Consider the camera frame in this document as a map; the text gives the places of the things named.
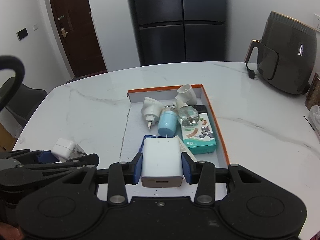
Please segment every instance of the air fryer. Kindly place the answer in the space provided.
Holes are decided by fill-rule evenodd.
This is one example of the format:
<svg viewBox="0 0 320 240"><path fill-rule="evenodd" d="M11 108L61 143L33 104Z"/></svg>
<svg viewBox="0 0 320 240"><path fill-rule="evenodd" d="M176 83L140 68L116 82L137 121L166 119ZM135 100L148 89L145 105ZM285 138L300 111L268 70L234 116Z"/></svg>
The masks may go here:
<svg viewBox="0 0 320 240"><path fill-rule="evenodd" d="M258 48L257 69L273 86L290 94L300 94L316 60L316 31L288 16L271 12L262 39L252 40L245 63Z"/></svg>

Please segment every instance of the gray chair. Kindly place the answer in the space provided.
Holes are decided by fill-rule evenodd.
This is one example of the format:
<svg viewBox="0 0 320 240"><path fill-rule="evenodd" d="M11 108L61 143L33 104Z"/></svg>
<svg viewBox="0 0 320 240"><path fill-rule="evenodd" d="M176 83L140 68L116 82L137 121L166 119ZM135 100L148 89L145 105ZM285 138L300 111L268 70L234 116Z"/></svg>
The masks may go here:
<svg viewBox="0 0 320 240"><path fill-rule="evenodd" d="M13 81L14 77L11 77L2 85L2 87L0 87L0 98L2 98L10 89ZM25 127L33 113L47 95L45 90L33 89L21 84L17 93L5 108L22 127Z"/></svg>

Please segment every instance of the plastic bag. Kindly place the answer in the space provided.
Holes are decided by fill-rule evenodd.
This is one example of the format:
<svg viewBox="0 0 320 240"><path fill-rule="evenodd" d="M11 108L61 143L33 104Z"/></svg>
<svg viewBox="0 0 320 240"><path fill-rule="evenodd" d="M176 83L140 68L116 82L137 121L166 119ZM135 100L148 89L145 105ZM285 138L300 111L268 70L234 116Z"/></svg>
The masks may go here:
<svg viewBox="0 0 320 240"><path fill-rule="evenodd" d="M312 122L312 127L319 133L320 132L320 107L312 106L309 112L309 118Z"/></svg>

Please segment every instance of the black cable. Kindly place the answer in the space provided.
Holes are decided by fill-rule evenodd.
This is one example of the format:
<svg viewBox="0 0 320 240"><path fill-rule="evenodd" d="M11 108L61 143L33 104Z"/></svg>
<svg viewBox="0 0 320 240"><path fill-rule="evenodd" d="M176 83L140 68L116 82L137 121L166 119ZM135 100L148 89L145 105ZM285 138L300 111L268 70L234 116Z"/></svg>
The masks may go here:
<svg viewBox="0 0 320 240"><path fill-rule="evenodd" d="M9 103L11 98L18 91L24 78L24 66L23 63L14 56L0 56L0 71L4 69L11 69L15 72L14 82L12 87L6 94L0 99L0 111Z"/></svg>
<svg viewBox="0 0 320 240"><path fill-rule="evenodd" d="M254 79L254 77L255 77L254 70L253 70L253 69L250 69L250 68L248 67L248 64L247 64L247 63L246 63L245 65L246 65L246 67L247 67L248 76L249 76L251 79Z"/></svg>
<svg viewBox="0 0 320 240"><path fill-rule="evenodd" d="M312 124L308 121L308 119L307 119L305 116L303 116L303 117L304 117L304 119L306 119L307 122L310 124L311 128L313 129L313 131L316 131L316 130L313 128Z"/></svg>

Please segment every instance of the marble table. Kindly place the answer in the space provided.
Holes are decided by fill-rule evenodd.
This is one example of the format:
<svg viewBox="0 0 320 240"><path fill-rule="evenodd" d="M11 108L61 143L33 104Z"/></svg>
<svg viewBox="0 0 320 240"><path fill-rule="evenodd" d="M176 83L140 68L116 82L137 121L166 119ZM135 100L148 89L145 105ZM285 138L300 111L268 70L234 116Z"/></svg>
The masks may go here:
<svg viewBox="0 0 320 240"><path fill-rule="evenodd" d="M217 116L231 163L299 196L308 216L300 233L320 230L320 144L303 118L305 96L293 96L261 78L248 78L244 63L188 62L105 73L53 89L21 133L14 150L48 150L58 138L100 157L98 168L121 158L130 107L127 90L203 84Z"/></svg>

